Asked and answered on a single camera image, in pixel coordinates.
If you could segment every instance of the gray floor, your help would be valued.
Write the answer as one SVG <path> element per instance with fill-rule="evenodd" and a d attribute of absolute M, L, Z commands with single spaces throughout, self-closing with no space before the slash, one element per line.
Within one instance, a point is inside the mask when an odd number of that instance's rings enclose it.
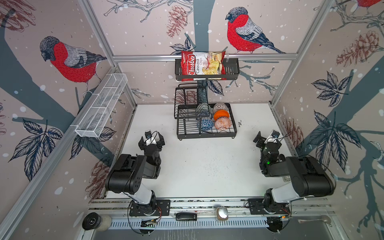
<path fill-rule="evenodd" d="M 150 236 L 134 233 L 132 230 L 107 230 L 95 232 L 93 240 L 327 240 L 332 239 L 325 223 L 320 221 L 299 224 L 297 218 L 280 234 L 266 228 L 222 228 L 193 230 L 156 230 Z"/>

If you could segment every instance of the bird illustration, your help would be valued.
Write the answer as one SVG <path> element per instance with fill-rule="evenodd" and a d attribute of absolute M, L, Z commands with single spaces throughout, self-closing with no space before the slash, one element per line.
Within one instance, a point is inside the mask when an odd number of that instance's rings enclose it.
<path fill-rule="evenodd" d="M 245 8 L 232 8 L 225 19 L 228 20 L 228 41 L 237 49 L 236 53 L 240 51 L 253 53 L 255 49 L 261 48 L 269 48 L 278 53 L 284 53 L 277 49 L 273 43 L 266 38 L 263 30 L 252 22 Z"/>
<path fill-rule="evenodd" d="M 368 15 L 368 14 L 371 14 L 370 12 L 368 12 L 368 8 L 369 8 L 370 6 L 372 6 L 372 5 L 376 4 L 376 3 L 378 3 L 378 2 L 381 1 L 381 0 L 345 0 L 345 1 L 341 2 L 341 3 L 339 3 L 339 5 L 342 5 L 342 4 L 347 3 L 347 2 L 349 2 L 349 1 L 354 1 L 354 2 L 357 2 L 357 4 L 358 4 L 358 6 L 357 6 L 356 9 L 352 12 L 352 14 L 355 13 L 355 11 L 357 10 L 358 7 L 365 7 L 365 8 L 367 8 L 367 14 L 366 14 L 366 15 Z"/>
<path fill-rule="evenodd" d="M 88 81 L 93 75 L 98 77 L 96 68 L 102 60 L 107 59 L 99 54 L 88 52 L 84 48 L 62 43 L 53 36 L 42 40 L 40 51 L 44 61 L 50 60 L 66 79 L 76 83 L 86 83 L 87 90 L 83 92 L 83 97 L 86 93 L 92 93 L 88 90 Z"/>

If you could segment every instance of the black mounting plate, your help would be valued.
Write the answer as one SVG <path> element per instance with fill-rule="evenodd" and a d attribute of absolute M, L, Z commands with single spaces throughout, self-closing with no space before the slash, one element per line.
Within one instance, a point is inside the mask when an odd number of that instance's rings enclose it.
<path fill-rule="evenodd" d="M 169 216 L 169 209 L 170 209 L 170 200 L 156 200 L 156 206 L 160 207 L 161 209 L 161 215 L 162 216 Z M 143 217 L 146 216 L 143 212 L 141 212 L 140 207 L 136 203 L 132 203 L 131 209 L 129 211 L 130 217 Z M 155 213 L 151 216 L 160 216 L 159 210 L 155 210 Z"/>
<path fill-rule="evenodd" d="M 269 212 L 266 212 L 264 210 L 263 200 L 264 198 L 261 198 L 261 197 L 248 199 L 248 202 L 249 202 L 248 206 L 249 206 L 249 211 L 251 212 L 251 215 L 270 214 Z M 274 207 L 279 209 L 274 214 L 286 215 L 287 212 L 291 213 L 291 210 L 289 209 L 288 204 L 274 204 Z"/>

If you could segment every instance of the orange bowl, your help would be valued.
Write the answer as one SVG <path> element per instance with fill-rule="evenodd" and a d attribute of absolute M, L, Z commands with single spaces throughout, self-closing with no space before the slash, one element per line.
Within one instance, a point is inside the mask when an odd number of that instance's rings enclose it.
<path fill-rule="evenodd" d="M 214 119 L 215 121 L 220 118 L 220 117 L 226 117 L 226 118 L 229 118 L 229 113 L 225 110 L 218 110 L 215 115 L 214 115 Z"/>

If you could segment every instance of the black dish rack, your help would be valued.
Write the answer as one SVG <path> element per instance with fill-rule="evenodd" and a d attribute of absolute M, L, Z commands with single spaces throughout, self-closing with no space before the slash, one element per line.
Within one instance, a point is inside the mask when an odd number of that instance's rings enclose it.
<path fill-rule="evenodd" d="M 209 117 L 209 115 L 199 116 L 197 107 L 200 103 L 208 103 L 207 90 L 204 85 L 195 83 L 179 84 L 175 91 L 175 109 L 174 116 L 177 119 L 176 134 L 179 140 L 188 138 L 203 138 L 203 137 L 232 137 L 235 138 L 237 128 L 235 119 L 233 118 L 231 105 L 225 103 L 228 107 L 229 119 L 231 120 L 231 127 L 226 130 L 217 130 L 215 126 L 208 131 L 201 129 L 201 119 Z M 209 106 L 213 108 L 215 103 L 210 103 Z"/>
<path fill-rule="evenodd" d="M 175 59 L 175 75 L 176 80 L 182 81 L 186 78 L 205 78 L 211 80 L 212 78 L 224 78 L 222 80 L 236 80 L 240 73 L 238 58 L 224 58 L 223 67 L 226 74 L 213 74 L 213 75 L 182 75 L 181 59 Z"/>

